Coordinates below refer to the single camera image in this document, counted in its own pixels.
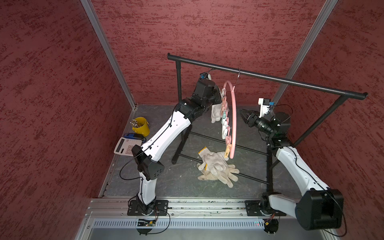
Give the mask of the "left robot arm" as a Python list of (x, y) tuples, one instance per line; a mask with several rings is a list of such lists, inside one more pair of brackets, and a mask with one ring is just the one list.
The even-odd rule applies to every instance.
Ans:
[(209, 107), (221, 102), (220, 90), (215, 82), (209, 79), (198, 80), (192, 96), (181, 100), (174, 107), (171, 117), (162, 128), (145, 144), (132, 148), (141, 178), (137, 203), (143, 215), (150, 215), (155, 210), (156, 183), (165, 168), (160, 163), (165, 150), (184, 129), (208, 111)]

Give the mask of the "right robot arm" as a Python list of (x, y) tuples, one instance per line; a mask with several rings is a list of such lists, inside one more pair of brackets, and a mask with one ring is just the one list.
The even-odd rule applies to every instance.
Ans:
[(269, 154), (282, 163), (297, 184), (302, 197), (296, 201), (281, 193), (263, 193), (259, 203), (261, 213), (272, 216), (280, 212), (294, 217), (300, 226), (309, 230), (338, 229), (345, 222), (344, 197), (339, 190), (331, 189), (304, 162), (287, 137), (291, 126), (290, 115), (276, 113), (271, 119), (260, 117), (259, 112), (240, 110), (243, 121), (266, 135)]

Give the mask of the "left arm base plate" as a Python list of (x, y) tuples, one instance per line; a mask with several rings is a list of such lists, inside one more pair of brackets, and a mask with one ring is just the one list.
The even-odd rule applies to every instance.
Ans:
[(148, 206), (144, 205), (140, 200), (131, 200), (127, 211), (128, 216), (149, 216), (158, 217), (166, 216), (168, 212), (169, 201), (154, 200)]

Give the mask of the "white work glove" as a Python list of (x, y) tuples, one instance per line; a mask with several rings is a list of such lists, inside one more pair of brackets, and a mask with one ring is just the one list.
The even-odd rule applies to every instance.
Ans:
[(203, 163), (198, 164), (199, 171), (205, 174), (211, 174), (218, 177), (219, 173), (228, 169), (227, 158), (225, 158), (225, 152), (211, 152), (208, 148), (203, 148), (199, 152), (199, 156)]

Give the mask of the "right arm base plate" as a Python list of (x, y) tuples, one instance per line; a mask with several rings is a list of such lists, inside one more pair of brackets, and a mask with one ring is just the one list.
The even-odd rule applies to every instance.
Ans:
[(272, 210), (270, 213), (265, 213), (261, 209), (260, 201), (245, 201), (245, 209), (248, 217), (266, 217), (270, 218), (273, 215), (275, 217), (285, 217), (286, 214)]

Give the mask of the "pink clip hanger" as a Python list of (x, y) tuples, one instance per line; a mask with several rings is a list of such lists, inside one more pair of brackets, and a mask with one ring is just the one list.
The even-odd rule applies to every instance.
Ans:
[(221, 124), (222, 139), (225, 141), (226, 150), (225, 158), (233, 159), (236, 149), (237, 140), (237, 102), (235, 95), (235, 82), (225, 81), (221, 89), (222, 108), (221, 108)]

